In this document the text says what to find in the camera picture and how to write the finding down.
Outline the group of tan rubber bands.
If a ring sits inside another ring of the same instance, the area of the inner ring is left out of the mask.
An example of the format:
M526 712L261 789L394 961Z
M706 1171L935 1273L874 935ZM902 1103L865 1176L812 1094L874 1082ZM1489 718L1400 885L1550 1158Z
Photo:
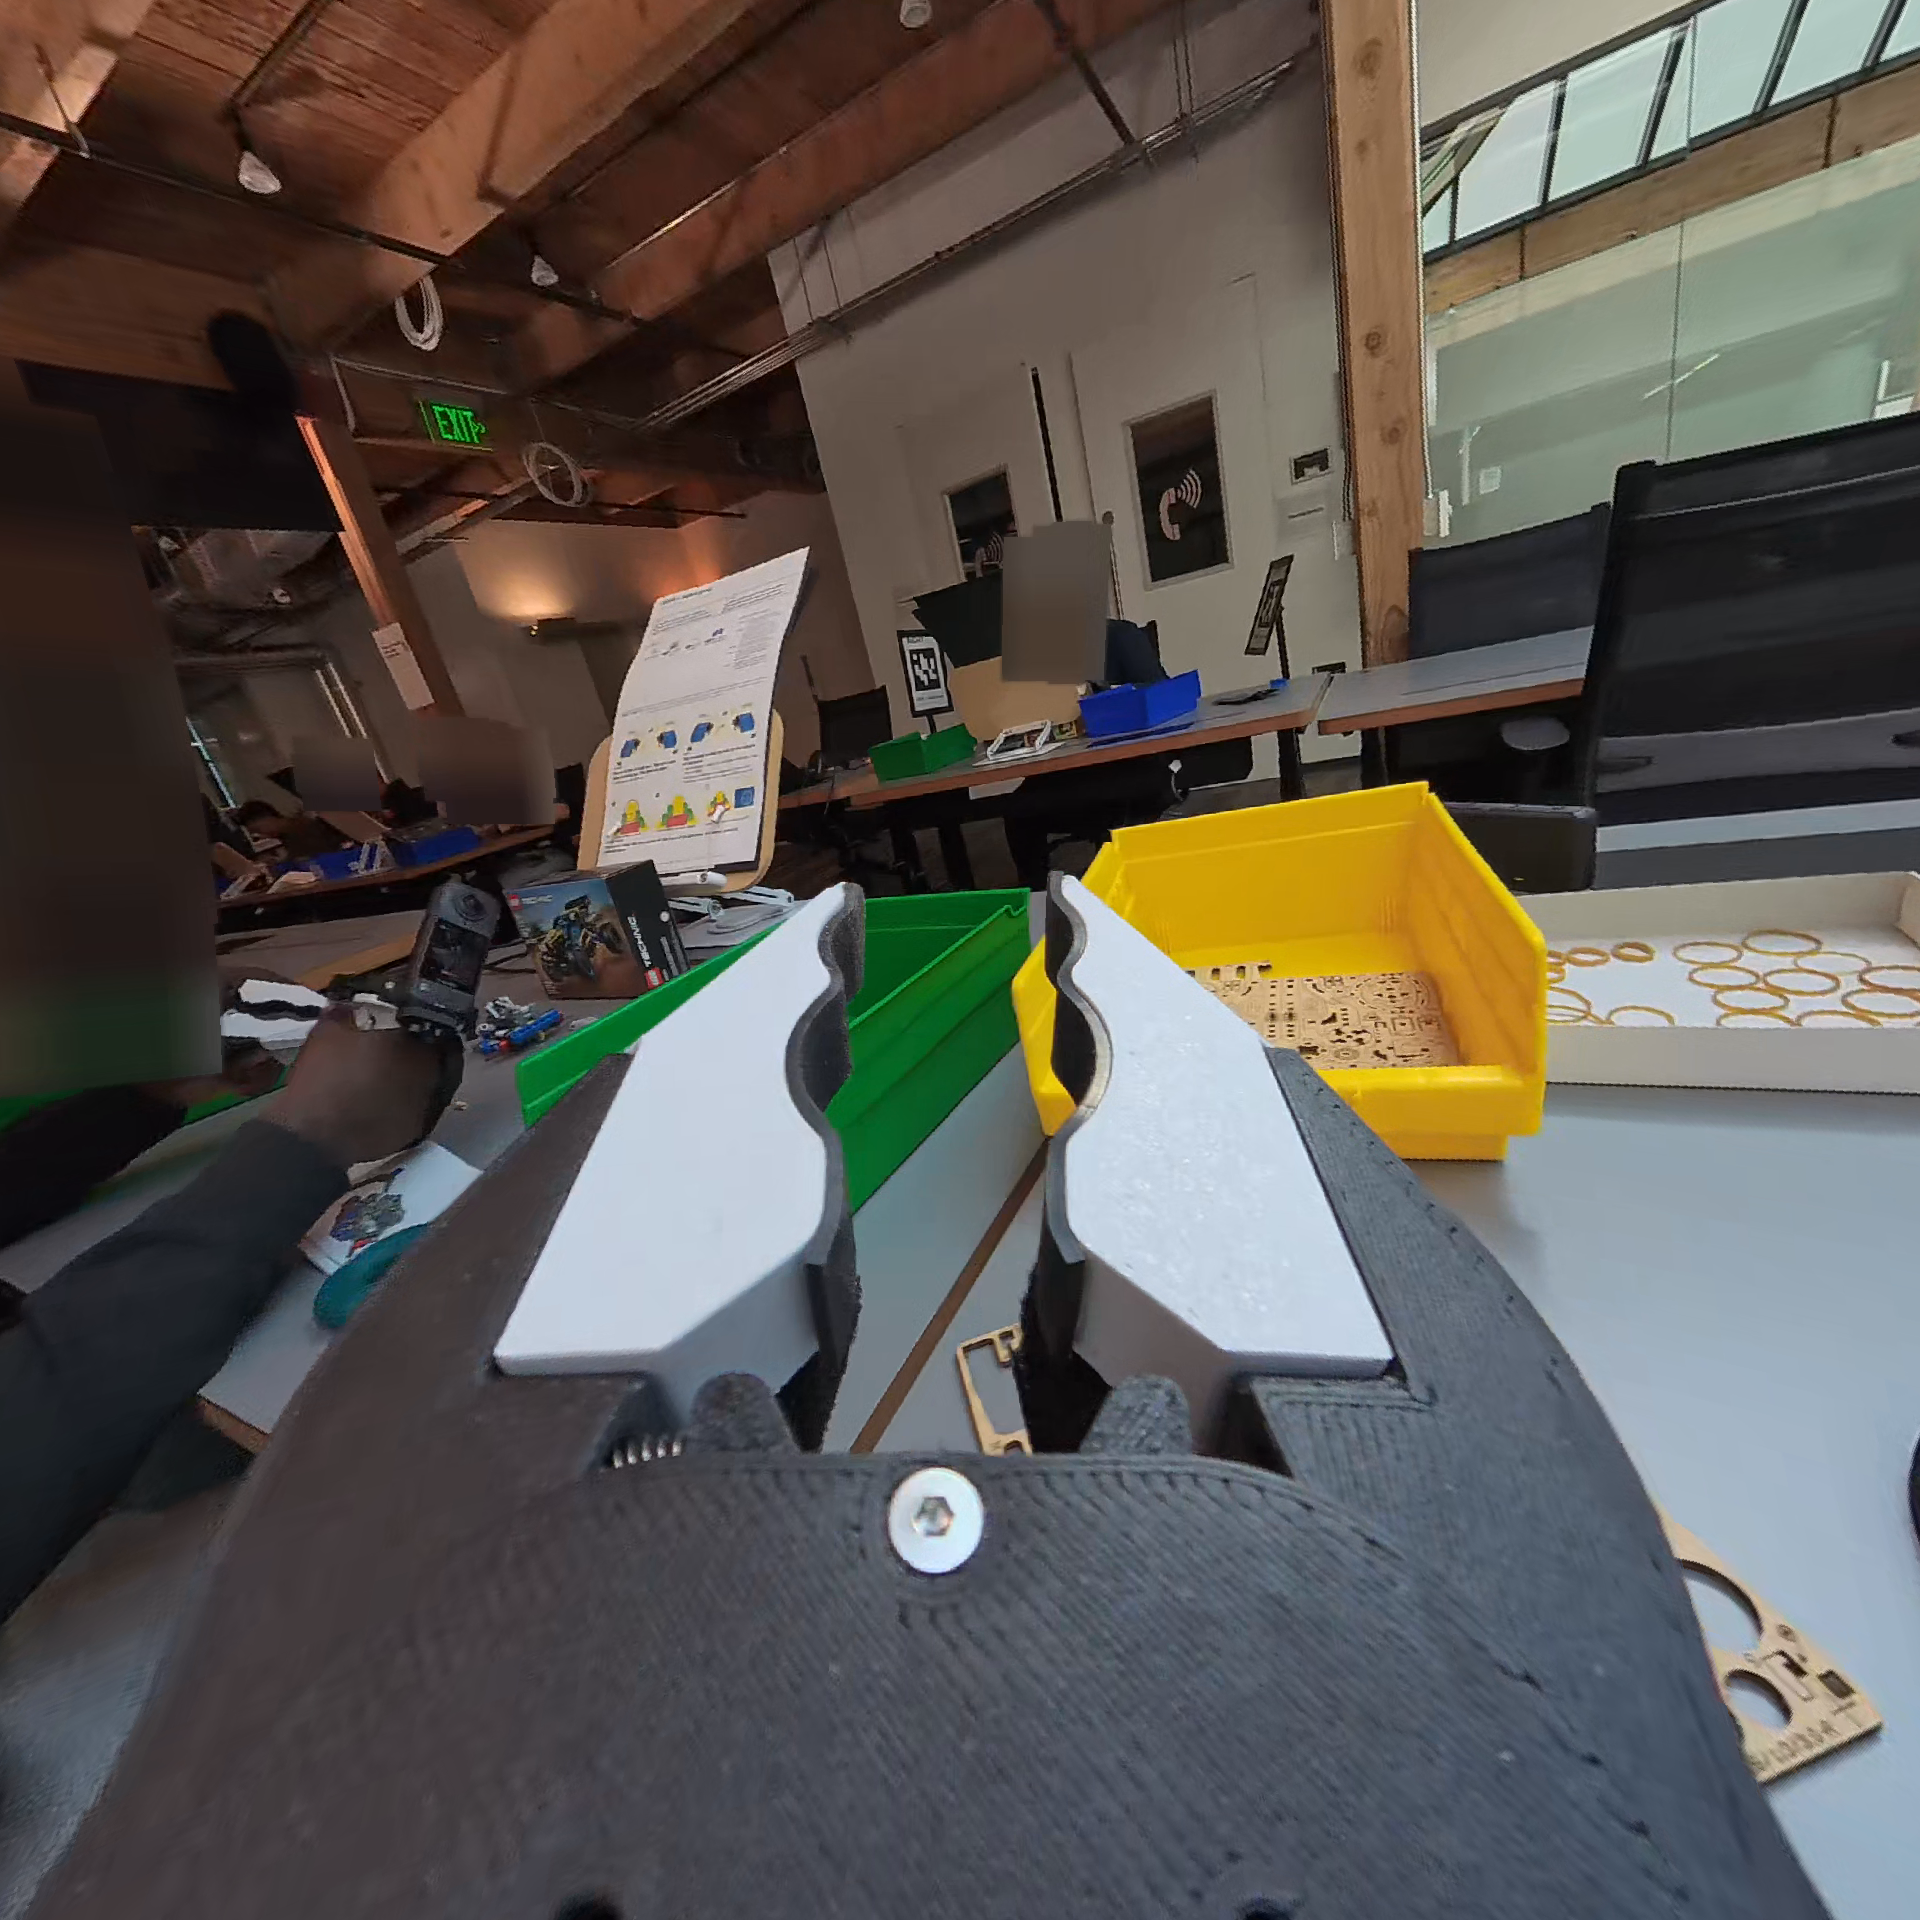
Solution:
M1900 930L1550 935L1550 1025L1917 1028L1920 950Z

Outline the teal round object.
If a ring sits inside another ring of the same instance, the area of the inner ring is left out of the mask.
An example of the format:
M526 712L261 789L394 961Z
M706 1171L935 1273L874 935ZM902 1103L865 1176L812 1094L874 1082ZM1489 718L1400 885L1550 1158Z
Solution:
M320 1331L345 1331L388 1284L388 1273L429 1235L429 1222L413 1228L394 1228L364 1242L352 1261L339 1261L320 1291L313 1291L313 1323Z

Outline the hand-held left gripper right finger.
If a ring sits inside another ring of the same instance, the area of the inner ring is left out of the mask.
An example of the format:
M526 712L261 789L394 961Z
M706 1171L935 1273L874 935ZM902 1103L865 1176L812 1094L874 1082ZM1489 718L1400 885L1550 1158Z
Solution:
M1051 1072L1032 1335L1103 1384L1380 1380L1380 1308L1279 1052L1085 879L1045 887Z

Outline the grey desk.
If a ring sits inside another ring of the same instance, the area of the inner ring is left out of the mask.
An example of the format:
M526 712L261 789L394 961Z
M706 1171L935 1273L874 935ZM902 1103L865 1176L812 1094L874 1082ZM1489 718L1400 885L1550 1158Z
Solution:
M1408 1380L1251 1380L1231 1453L1092 1416L800 1453L724 1384L488 1345L596 1066L277 1424L117 1785L153 1915L1917 1915L1917 1103L1550 1094L1519 1171L1408 1171L1333 1094ZM1885 1712L1759 1785L1694 1527Z

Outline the black toy set box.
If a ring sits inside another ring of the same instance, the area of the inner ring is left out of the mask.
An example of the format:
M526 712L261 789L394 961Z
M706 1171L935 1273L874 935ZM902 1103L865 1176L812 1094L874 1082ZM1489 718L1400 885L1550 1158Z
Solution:
M548 1000L639 1000L689 974L657 866L564 876L503 887Z

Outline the yellow plastic bin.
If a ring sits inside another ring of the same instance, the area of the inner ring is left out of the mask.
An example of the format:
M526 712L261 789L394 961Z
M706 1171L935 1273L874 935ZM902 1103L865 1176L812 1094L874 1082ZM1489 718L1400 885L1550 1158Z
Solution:
M1185 983L1231 961L1427 974L1458 1066L1320 1072L1266 1048L1314 1066L1400 1161L1501 1161L1543 1123L1550 948L1427 784L1123 824L1085 887Z

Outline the background wooden desk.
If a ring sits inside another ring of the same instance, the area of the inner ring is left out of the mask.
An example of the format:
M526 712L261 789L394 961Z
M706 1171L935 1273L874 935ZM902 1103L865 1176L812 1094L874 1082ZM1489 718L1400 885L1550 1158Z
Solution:
M1169 752L1185 758L1216 742L1309 733L1333 682L1340 677L1314 672L1283 686L1260 686L1254 701L1205 695L1193 718L1169 724L1155 733L1075 735L1075 742L1059 742L1045 752L1019 752L1019 758L972 752L970 762L949 762L916 781L880 781L874 770L858 770L858 774L836 774L836 781L780 797L780 810L805 810L805 808L874 810L891 801L970 797L970 789L1002 789L1009 781L1079 774L1092 762L1128 762L1128 758L1169 758Z

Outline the plywood parts sheet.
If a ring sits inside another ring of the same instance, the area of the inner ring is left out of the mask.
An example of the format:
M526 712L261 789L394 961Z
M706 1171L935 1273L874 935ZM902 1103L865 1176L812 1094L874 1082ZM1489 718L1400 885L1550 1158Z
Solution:
M1037 1453L1032 1429L1002 1429L986 1400L986 1374L1015 1384L1019 1345L1019 1323L1006 1323L956 1341L950 1351L977 1453ZM1724 1592L1751 1629L1743 1649L1715 1644L1712 1629L1698 1629L1698 1644L1759 1785L1780 1785L1885 1732L1874 1696L1858 1689L1819 1644L1808 1644L1751 1580L1698 1545L1694 1527L1674 1522L1664 1507L1661 1522L1684 1580Z
M1266 1048L1333 1066L1458 1066L1427 974L1283 974L1279 961L1193 968Z

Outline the white cardboard tray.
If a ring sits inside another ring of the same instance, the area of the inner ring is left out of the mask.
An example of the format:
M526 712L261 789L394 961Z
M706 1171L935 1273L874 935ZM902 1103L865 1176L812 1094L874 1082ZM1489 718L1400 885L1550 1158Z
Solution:
M1530 893L1550 935L1690 935L1690 930L1900 930L1920 935L1917 876L1728 879ZM1550 1025L1550 1082L1579 1087L1724 1087L1724 1094L1917 1094L1920 1028L1610 1028Z

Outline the another person's forearm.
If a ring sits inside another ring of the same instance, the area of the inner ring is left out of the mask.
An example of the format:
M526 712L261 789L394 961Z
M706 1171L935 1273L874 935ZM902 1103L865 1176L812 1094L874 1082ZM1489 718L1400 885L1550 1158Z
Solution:
M254 1117L19 1305L0 1341L0 1615L119 1502L345 1185L339 1158Z

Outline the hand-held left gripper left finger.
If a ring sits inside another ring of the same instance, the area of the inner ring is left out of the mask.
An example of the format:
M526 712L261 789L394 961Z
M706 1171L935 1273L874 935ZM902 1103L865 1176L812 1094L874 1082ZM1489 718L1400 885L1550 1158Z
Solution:
M858 1331L827 1103L852 1072L871 899L832 885L634 1039L494 1345L503 1374L651 1374L670 1410L755 1374L822 1447Z

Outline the phone icon door panel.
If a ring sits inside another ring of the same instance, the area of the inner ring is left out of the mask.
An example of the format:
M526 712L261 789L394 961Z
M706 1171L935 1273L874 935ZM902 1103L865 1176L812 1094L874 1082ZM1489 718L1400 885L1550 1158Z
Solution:
M1216 390L1128 416L1123 447L1139 501L1144 586L1224 572L1234 554Z
M1006 544L1019 535L1009 473L986 473L949 497L949 526L961 582L986 582L1006 563Z

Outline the blue plastic bin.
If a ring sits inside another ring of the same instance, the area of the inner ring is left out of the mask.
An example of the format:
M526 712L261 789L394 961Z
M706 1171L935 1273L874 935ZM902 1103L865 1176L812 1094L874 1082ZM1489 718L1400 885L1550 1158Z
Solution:
M1088 742L1109 742L1109 735L1187 727L1200 705L1205 705L1205 677L1185 672L1163 682L1088 690L1079 701L1079 718L1085 718Z
M381 841L352 841L336 851L313 851L296 866L313 879L377 879L377 876L417 876L432 866L447 860L467 860L481 851L481 833L478 824L438 824L422 837L381 837Z

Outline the printed card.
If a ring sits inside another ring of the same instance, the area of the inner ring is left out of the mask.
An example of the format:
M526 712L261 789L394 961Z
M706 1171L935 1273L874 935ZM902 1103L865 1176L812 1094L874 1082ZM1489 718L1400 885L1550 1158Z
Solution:
M336 1196L304 1235L304 1261L336 1278L377 1242L429 1228L469 1184L478 1167L432 1142L373 1161L352 1176L345 1196Z

